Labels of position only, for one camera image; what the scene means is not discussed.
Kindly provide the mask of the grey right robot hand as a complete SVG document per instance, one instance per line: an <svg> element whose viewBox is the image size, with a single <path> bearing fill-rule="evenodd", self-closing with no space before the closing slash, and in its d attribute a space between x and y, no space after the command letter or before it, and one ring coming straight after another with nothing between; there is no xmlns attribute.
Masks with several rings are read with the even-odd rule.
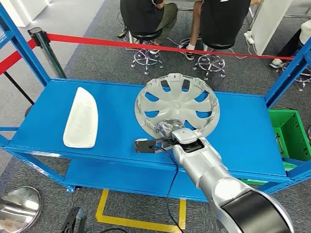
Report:
<svg viewBox="0 0 311 233"><path fill-rule="evenodd" d="M157 131L164 138L171 138L173 131L183 128L184 128L184 124L178 119L164 119L156 126Z"/></svg>

